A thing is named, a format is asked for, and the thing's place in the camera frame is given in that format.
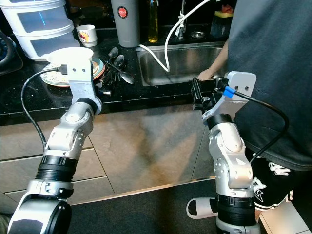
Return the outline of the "white slide sandal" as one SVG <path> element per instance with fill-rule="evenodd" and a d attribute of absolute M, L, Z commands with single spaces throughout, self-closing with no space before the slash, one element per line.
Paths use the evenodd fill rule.
<path fill-rule="evenodd" d="M 187 203 L 186 212 L 194 220 L 218 216 L 217 200 L 211 197 L 192 198 Z"/>

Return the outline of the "yellow oil bottle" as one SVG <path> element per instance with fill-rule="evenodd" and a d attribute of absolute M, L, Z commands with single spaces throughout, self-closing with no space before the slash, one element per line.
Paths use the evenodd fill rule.
<path fill-rule="evenodd" d="M 158 33 L 158 0 L 147 0 L 149 9 L 148 41 L 156 43 L 159 39 Z"/>

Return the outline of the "floral pattern plate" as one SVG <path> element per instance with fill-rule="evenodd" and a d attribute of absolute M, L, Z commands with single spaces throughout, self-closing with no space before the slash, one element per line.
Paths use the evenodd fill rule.
<path fill-rule="evenodd" d="M 101 79 L 101 76 L 106 71 L 106 67 L 103 62 L 99 59 L 92 60 L 92 73 L 93 73 L 93 81 L 94 84 L 97 80 Z M 69 87 L 68 75 L 61 74 L 58 71 L 45 72 L 40 75 L 40 78 L 49 85 L 53 85 L 56 87 Z"/>

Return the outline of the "white bowl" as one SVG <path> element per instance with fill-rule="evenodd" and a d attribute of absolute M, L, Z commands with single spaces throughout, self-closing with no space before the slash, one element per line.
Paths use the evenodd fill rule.
<path fill-rule="evenodd" d="M 47 62 L 54 65 L 66 65 L 76 59 L 92 59 L 94 52 L 85 47 L 67 47 L 55 50 L 44 56 Z"/>

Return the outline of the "person's hand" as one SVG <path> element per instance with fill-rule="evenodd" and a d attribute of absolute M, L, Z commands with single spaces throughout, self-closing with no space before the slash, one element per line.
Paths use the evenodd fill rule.
<path fill-rule="evenodd" d="M 198 74 L 197 79 L 200 81 L 211 80 L 214 78 L 217 72 L 218 70 L 212 68 L 206 69 L 205 71 L 202 71 L 200 74 Z"/>

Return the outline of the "grey jug with red logo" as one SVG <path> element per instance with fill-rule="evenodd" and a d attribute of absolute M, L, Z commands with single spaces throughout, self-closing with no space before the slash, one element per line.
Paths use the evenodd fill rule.
<path fill-rule="evenodd" d="M 138 0 L 111 0 L 119 45 L 133 48 L 140 44 Z"/>

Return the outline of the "white box furniture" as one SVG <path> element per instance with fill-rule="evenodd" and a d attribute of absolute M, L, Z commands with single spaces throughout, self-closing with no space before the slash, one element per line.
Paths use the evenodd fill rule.
<path fill-rule="evenodd" d="M 292 202 L 266 210 L 259 216 L 261 234 L 312 234 Z"/>

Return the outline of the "stacked white plastic containers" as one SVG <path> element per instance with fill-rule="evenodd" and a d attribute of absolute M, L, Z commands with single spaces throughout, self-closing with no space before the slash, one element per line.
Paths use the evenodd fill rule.
<path fill-rule="evenodd" d="M 0 8 L 25 55 L 44 61 L 58 49 L 80 47 L 66 0 L 0 0 Z"/>

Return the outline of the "dark floor mat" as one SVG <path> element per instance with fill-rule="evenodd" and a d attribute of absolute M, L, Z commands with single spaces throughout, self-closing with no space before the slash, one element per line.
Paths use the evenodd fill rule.
<path fill-rule="evenodd" d="M 214 217 L 186 213 L 192 198 L 214 195 L 211 179 L 74 205 L 67 234 L 216 234 Z"/>

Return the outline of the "dark sponge holder with sponges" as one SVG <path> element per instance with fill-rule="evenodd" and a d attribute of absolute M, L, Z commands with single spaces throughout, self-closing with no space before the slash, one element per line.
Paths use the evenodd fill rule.
<path fill-rule="evenodd" d="M 226 39 L 229 36 L 234 8 L 230 4 L 221 4 L 214 11 L 210 27 L 210 36 L 215 39 Z"/>

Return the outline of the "metal spoon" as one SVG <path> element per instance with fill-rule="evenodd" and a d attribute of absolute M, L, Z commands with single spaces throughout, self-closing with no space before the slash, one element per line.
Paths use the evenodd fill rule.
<path fill-rule="evenodd" d="M 120 54 L 114 61 L 114 65 L 117 68 L 117 72 L 114 76 L 114 82 L 120 82 L 121 80 L 124 80 L 127 84 L 134 84 L 134 76 L 131 73 L 124 71 L 125 64 L 125 56 Z"/>
<path fill-rule="evenodd" d="M 111 68 L 112 71 L 118 71 L 118 67 L 116 67 L 113 62 L 119 56 L 119 49 L 113 47 L 111 51 L 108 53 L 107 65 Z"/>

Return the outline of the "white printed mug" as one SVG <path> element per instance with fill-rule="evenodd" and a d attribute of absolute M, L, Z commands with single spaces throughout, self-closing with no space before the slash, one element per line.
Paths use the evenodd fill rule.
<path fill-rule="evenodd" d="M 96 27 L 94 25 L 79 25 L 76 27 L 80 42 L 85 47 L 93 47 L 98 44 L 98 36 L 96 34 Z"/>

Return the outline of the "person in dark shirt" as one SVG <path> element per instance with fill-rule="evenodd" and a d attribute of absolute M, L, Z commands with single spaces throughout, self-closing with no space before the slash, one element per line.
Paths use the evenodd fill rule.
<path fill-rule="evenodd" d="M 254 103 L 235 122 L 252 158 L 255 216 L 294 199 L 312 179 L 312 0 L 237 0 L 228 39 L 226 71 L 250 72 L 253 97 L 289 118 Z"/>

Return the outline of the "stainless steel sink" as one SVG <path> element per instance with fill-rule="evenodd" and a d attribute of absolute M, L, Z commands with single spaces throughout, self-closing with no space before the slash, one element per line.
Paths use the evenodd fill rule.
<path fill-rule="evenodd" d="M 166 72 L 142 47 L 136 48 L 144 86 L 158 86 L 189 82 L 212 65 L 224 42 L 169 45 L 169 72 Z"/>

